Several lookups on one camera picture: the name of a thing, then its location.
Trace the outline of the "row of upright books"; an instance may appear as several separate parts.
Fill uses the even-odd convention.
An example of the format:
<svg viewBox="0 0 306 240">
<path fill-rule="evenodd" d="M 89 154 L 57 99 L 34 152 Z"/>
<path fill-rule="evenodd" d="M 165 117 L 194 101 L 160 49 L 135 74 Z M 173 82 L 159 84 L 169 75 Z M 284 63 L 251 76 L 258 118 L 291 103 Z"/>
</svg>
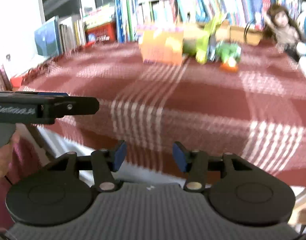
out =
<svg viewBox="0 0 306 240">
<path fill-rule="evenodd" d="M 85 24 L 115 21 L 117 42 L 137 42 L 145 30 L 184 31 L 205 25 L 226 13 L 230 25 L 264 31 L 263 14 L 271 4 L 284 6 L 296 22 L 297 0 L 96 0 L 96 8 L 81 13 L 80 0 L 42 0 L 45 23 L 34 33 L 40 55 L 55 56 L 86 45 Z"/>
</svg>

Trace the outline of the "orange yellow snack package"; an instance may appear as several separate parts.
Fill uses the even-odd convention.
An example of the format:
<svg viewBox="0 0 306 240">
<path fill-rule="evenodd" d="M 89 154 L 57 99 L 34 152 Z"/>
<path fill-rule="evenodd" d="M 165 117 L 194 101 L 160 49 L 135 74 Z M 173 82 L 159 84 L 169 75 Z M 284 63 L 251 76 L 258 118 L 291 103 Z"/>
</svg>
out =
<svg viewBox="0 0 306 240">
<path fill-rule="evenodd" d="M 144 62 L 181 66 L 183 40 L 183 31 L 145 30 L 138 45 Z"/>
</svg>

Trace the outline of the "green snack package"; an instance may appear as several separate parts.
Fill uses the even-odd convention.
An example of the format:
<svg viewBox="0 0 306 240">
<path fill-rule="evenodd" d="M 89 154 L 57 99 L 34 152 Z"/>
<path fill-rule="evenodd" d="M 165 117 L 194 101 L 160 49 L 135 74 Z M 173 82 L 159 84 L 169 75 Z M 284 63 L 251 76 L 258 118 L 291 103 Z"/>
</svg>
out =
<svg viewBox="0 0 306 240">
<path fill-rule="evenodd" d="M 241 46 L 224 38 L 216 38 L 226 16 L 226 13 L 215 15 L 204 25 L 197 38 L 184 39 L 182 52 L 185 56 L 194 57 L 200 64 L 219 61 L 221 69 L 235 73 L 241 59 Z"/>
</svg>

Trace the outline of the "brown haired doll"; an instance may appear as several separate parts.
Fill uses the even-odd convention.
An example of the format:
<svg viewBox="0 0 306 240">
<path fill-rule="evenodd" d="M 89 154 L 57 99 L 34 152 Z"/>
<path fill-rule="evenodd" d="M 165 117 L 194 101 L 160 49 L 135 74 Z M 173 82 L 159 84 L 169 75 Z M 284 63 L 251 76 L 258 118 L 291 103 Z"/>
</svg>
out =
<svg viewBox="0 0 306 240">
<path fill-rule="evenodd" d="M 286 53 L 298 62 L 297 44 L 302 41 L 302 35 L 296 22 L 290 17 L 288 10 L 276 3 L 271 4 L 263 14 L 265 27 L 263 35 L 275 41 L 279 51 Z"/>
</svg>

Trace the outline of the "red white plaid tablecloth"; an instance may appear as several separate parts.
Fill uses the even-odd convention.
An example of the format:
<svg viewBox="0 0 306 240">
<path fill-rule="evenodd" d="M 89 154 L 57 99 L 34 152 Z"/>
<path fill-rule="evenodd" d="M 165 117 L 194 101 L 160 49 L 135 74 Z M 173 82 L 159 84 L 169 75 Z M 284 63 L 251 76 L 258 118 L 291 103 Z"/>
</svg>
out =
<svg viewBox="0 0 306 240">
<path fill-rule="evenodd" d="M 180 141 L 235 153 L 306 187 L 306 78 L 269 42 L 243 45 L 236 73 L 192 58 L 144 63 L 136 43 L 97 43 L 40 64 L 21 89 L 97 98 L 95 115 L 67 116 L 50 129 L 91 148 L 124 140 L 133 165 L 180 176 L 171 156 Z"/>
</svg>

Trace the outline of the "red maroon striped sleeve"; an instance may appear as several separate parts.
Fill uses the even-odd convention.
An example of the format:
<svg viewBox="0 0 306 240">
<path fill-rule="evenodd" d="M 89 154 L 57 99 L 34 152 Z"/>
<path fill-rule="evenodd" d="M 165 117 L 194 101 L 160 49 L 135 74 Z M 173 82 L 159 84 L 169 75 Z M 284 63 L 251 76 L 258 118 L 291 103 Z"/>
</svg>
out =
<svg viewBox="0 0 306 240">
<path fill-rule="evenodd" d="M 5 204 L 11 185 L 41 167 L 39 147 L 27 127 L 17 124 L 10 142 L 0 148 L 0 228 L 8 229 L 14 224 Z"/>
</svg>

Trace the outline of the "wooden chair frame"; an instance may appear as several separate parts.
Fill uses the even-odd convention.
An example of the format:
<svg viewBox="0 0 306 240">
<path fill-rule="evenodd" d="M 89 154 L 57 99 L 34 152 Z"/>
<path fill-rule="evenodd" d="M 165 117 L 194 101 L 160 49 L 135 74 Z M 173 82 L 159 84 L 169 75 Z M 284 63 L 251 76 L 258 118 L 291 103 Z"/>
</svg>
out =
<svg viewBox="0 0 306 240">
<path fill-rule="evenodd" d="M 288 224 L 297 232 L 306 227 L 306 188 L 295 197 L 295 206 Z"/>
</svg>

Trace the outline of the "white undercloth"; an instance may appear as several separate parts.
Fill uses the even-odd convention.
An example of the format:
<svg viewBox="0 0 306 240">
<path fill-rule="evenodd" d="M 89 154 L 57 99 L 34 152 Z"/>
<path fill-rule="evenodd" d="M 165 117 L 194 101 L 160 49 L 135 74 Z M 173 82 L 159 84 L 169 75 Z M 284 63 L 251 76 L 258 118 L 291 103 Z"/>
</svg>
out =
<svg viewBox="0 0 306 240">
<path fill-rule="evenodd" d="M 85 146 L 75 143 L 67 148 L 64 141 L 64 138 L 54 135 L 39 146 L 39 149 L 46 150 L 43 156 L 37 155 L 42 161 L 43 178 L 50 178 L 58 172 L 56 178 L 64 176 L 65 180 L 73 179 L 74 183 L 82 180 L 98 192 L 117 191 L 121 181 L 143 183 L 148 187 L 172 183 L 182 187 L 185 184 L 185 179 L 125 163 L 128 151 L 125 141 L 115 143 L 110 150 L 102 148 L 88 153 Z"/>
</svg>

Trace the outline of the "wooden drawer box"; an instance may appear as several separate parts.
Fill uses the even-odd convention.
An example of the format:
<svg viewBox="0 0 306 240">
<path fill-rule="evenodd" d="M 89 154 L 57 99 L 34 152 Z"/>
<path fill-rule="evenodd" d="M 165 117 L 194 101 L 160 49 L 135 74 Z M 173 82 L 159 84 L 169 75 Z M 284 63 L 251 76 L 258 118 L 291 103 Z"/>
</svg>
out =
<svg viewBox="0 0 306 240">
<path fill-rule="evenodd" d="M 257 46 L 262 39 L 262 31 L 256 29 L 246 29 L 236 25 L 230 25 L 227 20 L 216 27 L 216 41 L 227 41 L 235 43 L 247 43 Z"/>
</svg>

